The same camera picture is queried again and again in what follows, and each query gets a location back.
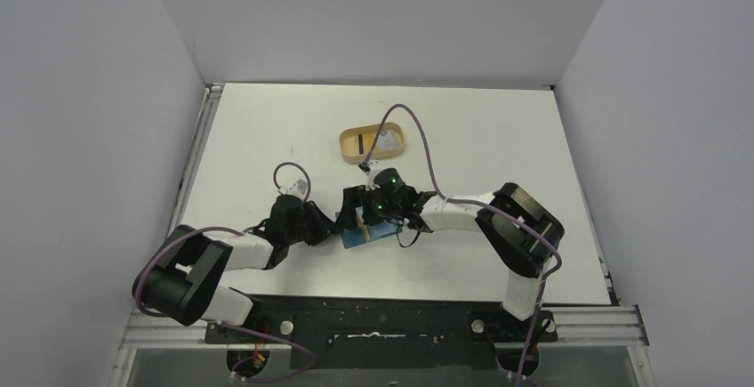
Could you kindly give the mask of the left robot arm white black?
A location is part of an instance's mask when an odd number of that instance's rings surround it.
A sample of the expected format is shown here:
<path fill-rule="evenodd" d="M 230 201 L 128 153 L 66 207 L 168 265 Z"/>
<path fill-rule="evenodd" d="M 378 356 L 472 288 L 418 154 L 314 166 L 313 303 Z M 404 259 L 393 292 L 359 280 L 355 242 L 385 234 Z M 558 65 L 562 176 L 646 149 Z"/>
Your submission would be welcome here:
<path fill-rule="evenodd" d="M 340 234 L 341 227 L 312 201 L 284 194 L 269 216 L 250 229 L 196 229 L 182 224 L 160 246 L 134 280 L 138 309 L 171 318 L 183 326 L 198 320 L 223 322 L 238 340 L 251 342 L 263 329 L 253 298 L 221 285 L 232 270 L 272 270 L 290 246 L 317 246 Z"/>

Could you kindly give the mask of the blue leather card holder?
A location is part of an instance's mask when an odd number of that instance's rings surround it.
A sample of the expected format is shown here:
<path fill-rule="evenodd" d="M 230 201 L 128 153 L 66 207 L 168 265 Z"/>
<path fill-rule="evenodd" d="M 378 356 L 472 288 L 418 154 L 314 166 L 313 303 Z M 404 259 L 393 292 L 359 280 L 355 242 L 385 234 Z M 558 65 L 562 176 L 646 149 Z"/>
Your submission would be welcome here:
<path fill-rule="evenodd" d="M 355 214 L 357 228 L 355 230 L 344 230 L 341 233 L 341 242 L 345 249 L 365 245 L 384 238 L 394 238 L 397 233 L 401 232 L 402 227 L 391 222 L 382 222 L 374 226 L 365 224 L 361 207 L 356 209 Z"/>

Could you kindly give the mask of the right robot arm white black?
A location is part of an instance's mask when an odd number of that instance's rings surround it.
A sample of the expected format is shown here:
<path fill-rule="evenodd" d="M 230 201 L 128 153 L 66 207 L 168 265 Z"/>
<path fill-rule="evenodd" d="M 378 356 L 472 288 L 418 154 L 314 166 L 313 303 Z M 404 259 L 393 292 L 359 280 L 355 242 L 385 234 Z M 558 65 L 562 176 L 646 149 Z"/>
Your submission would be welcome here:
<path fill-rule="evenodd" d="M 344 189 L 336 221 L 344 230 L 394 222 L 420 233 L 482 234 L 509 271 L 500 327 L 513 340 L 533 331 L 547 266 L 562 264 L 563 224 L 514 182 L 478 196 L 443 197 L 408 185 L 394 168 L 379 169 L 367 184 Z"/>

